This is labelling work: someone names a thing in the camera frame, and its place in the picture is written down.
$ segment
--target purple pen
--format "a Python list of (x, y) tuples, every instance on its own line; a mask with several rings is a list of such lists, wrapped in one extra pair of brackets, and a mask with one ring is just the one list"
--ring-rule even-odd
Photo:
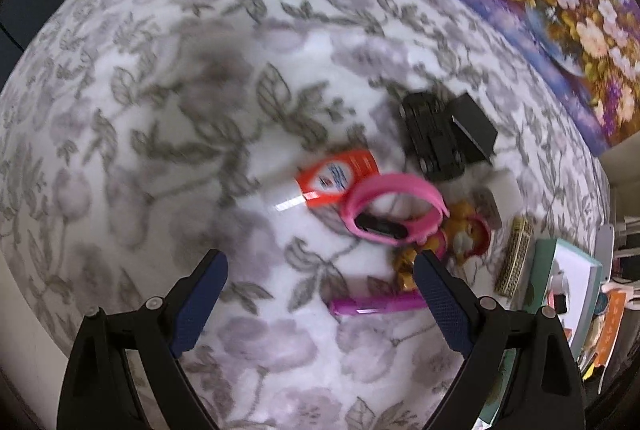
[(426, 309), (427, 303), (418, 291), (396, 296), (372, 296), (368, 298), (342, 298), (333, 300), (329, 310), (334, 315), (370, 315), (398, 313), (414, 309)]

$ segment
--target white tablecloth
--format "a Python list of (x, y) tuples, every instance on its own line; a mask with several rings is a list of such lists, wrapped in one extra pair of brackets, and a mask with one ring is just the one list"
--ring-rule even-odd
[[(387, 291), (389, 248), (354, 239), (332, 209), (267, 215), (256, 192), (355, 145), (383, 171), (415, 171), (398, 100), (423, 89), (469, 92), (537, 232), (593, 246), (609, 204), (599, 162), (458, 0), (68, 0), (0, 95), (2, 253), (68, 352), (90, 305), (135, 309), (219, 248), (229, 280), (183, 365), (221, 426), (421, 428), (460, 365), (428, 310), (335, 320), (325, 307)], [(454, 270), (478, 294), (507, 235)]]

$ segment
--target black toy car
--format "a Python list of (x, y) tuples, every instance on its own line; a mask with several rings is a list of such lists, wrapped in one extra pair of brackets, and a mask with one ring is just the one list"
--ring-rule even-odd
[(430, 92), (416, 92), (402, 100), (400, 115), (414, 145), (420, 169), (429, 181), (448, 181), (465, 171), (450, 115)]

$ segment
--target orange paper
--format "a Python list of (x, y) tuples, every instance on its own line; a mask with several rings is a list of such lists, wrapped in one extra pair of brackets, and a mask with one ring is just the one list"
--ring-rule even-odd
[(595, 367), (607, 365), (609, 356), (613, 350), (613, 345), (616, 342), (616, 337), (618, 336), (622, 315), (625, 312), (626, 293), (624, 291), (614, 289), (610, 291), (607, 296), (609, 297), (609, 307), (607, 308), (607, 314), (604, 318), (602, 334), (596, 344), (597, 357), (594, 362)]

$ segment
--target pink wristband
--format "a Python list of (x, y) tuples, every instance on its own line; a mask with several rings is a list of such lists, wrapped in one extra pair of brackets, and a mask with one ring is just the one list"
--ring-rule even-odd
[[(407, 193), (433, 206), (416, 220), (380, 219), (364, 209), (382, 195)], [(390, 245), (404, 245), (426, 239), (438, 230), (443, 216), (449, 216), (440, 192), (431, 183), (411, 174), (380, 174), (360, 181), (347, 194), (340, 217), (347, 229), (361, 238)]]

